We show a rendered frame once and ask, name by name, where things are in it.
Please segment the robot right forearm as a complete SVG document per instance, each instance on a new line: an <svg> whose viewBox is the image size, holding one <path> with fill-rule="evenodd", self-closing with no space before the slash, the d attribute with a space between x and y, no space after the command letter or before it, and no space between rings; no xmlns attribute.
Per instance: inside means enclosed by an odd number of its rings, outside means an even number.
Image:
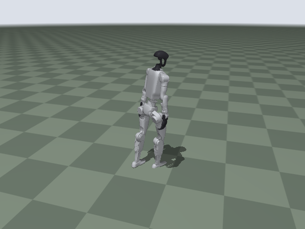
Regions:
<svg viewBox="0 0 305 229"><path fill-rule="evenodd" d="M162 106L162 115L165 115L165 118L168 118L168 96L165 95L163 97L163 102L161 102L161 106Z"/></svg>

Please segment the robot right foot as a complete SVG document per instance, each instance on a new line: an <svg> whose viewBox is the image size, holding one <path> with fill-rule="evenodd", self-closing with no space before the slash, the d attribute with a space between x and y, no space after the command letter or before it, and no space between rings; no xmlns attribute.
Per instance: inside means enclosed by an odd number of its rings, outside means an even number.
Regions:
<svg viewBox="0 0 305 229"><path fill-rule="evenodd" d="M154 163L154 164L152 165L152 168L157 168L157 167L163 166L163 165L165 165L166 163L167 163L166 161L161 161L159 165L156 165L156 163Z"/></svg>

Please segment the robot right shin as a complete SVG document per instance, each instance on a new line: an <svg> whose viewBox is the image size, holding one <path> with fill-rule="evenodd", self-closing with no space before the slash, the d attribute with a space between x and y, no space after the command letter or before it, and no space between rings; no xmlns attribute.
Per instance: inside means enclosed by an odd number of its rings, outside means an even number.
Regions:
<svg viewBox="0 0 305 229"><path fill-rule="evenodd" d="M156 165L160 164L161 155L163 153L164 141L158 140L156 145L154 145L154 154L155 154L155 163Z"/></svg>

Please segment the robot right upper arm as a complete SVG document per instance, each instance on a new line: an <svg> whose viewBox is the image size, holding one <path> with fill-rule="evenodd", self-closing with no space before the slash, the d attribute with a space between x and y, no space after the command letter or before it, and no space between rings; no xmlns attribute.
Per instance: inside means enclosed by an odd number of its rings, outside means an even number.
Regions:
<svg viewBox="0 0 305 229"><path fill-rule="evenodd" d="M167 91L169 76L164 74L164 73L160 73L160 78L159 79L160 79L160 82L161 82L160 100L163 101L163 97L166 95L166 91Z"/></svg>

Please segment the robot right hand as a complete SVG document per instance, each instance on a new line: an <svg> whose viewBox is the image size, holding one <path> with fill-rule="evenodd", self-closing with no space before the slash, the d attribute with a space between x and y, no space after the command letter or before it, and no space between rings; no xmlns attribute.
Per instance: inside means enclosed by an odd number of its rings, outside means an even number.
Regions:
<svg viewBox="0 0 305 229"><path fill-rule="evenodd" d="M165 128L165 126L166 126L166 124L167 124L167 120L168 120L168 118L165 118L165 115L163 114L163 116L162 116L162 120L163 120L163 122L162 122L162 126L161 126L161 128L159 128L158 130L162 130L162 129L164 129L164 128Z"/></svg>

